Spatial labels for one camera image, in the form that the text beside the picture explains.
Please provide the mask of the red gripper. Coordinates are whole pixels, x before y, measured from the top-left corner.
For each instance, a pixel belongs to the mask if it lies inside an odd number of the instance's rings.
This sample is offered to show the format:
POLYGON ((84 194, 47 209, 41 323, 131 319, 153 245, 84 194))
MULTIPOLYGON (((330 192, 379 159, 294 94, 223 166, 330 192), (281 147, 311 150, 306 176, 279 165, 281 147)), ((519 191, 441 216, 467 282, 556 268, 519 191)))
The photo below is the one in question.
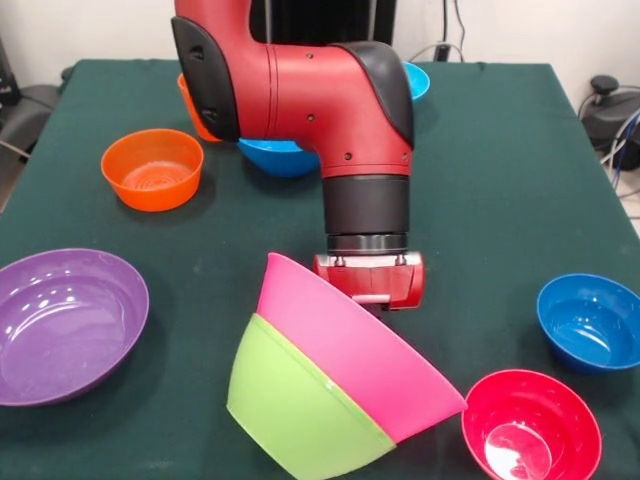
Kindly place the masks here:
POLYGON ((422 255, 331 256, 316 255, 312 270, 380 321, 390 310, 420 306, 426 280, 422 255))

